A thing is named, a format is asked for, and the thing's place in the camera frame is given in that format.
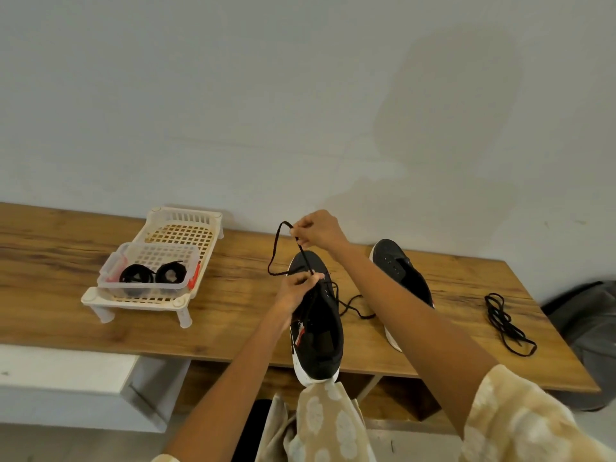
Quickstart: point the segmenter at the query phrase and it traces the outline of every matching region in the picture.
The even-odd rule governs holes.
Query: person
[[[616,460],[616,453],[581,432],[564,405],[499,365],[464,330],[370,262],[329,212],[303,217],[291,234],[303,248],[327,250],[349,273],[462,438],[461,461]],[[259,443],[257,460],[375,460],[361,413],[340,383],[304,389],[295,417],[287,418],[284,409],[277,416],[274,400],[267,422],[255,427],[252,418],[273,348],[320,278],[302,272],[282,280],[273,306],[156,462],[251,460],[255,453],[238,456],[245,435]]]

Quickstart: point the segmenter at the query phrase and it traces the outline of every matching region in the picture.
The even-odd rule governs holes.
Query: black backpack
[[[542,310],[602,391],[550,394],[573,410],[602,409],[616,397],[616,281],[581,285]]]

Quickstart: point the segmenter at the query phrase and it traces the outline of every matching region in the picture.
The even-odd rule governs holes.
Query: shoe sole
[[[370,250],[370,255],[368,256],[368,258],[372,261],[372,263],[374,263],[374,259],[372,259],[372,255],[374,254],[374,247],[375,246],[376,246],[376,244],[372,247],[372,250]],[[394,349],[398,350],[400,353],[403,353],[402,349],[400,348],[398,343],[394,340],[394,338],[389,333],[387,328],[385,328],[385,337],[387,338],[387,342],[389,342],[389,345],[391,345]]]
[[[318,384],[320,382],[327,382],[329,380],[334,380],[335,382],[338,379],[338,375],[340,374],[339,366],[336,372],[334,373],[334,375],[331,378],[328,378],[326,380],[313,380],[310,376],[308,376],[308,373],[304,371],[304,368],[302,368],[301,363],[299,363],[299,358],[297,357],[297,353],[295,353],[295,343],[293,342],[293,332],[291,331],[290,326],[289,326],[289,336],[291,337],[291,357],[293,358],[293,371],[295,371],[295,376],[297,376],[297,380],[301,383],[302,386],[307,388],[308,386],[312,386],[312,384]]]

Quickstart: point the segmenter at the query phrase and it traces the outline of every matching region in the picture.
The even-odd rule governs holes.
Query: black pants
[[[254,401],[231,462],[253,462],[256,459],[270,406],[270,399]]]

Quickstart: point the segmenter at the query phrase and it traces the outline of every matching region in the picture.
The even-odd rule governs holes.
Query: person's right hand
[[[302,248],[318,246],[332,252],[349,244],[338,225],[338,219],[324,209],[312,212],[296,222],[291,235],[298,238],[297,243]]]

